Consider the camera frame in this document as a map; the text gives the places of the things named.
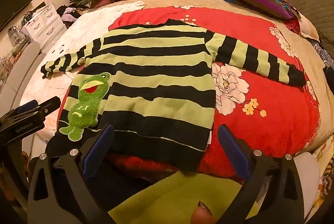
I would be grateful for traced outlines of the operator thumb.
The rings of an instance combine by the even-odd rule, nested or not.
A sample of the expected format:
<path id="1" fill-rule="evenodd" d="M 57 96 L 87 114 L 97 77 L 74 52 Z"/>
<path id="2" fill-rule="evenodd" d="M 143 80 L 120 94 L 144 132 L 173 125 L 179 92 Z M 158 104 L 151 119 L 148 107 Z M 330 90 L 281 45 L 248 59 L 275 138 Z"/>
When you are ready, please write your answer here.
<path id="1" fill-rule="evenodd" d="M 216 220 L 212 215 L 209 208 L 201 201 L 198 202 L 197 208 L 194 210 L 191 220 L 191 224 L 215 224 Z"/>

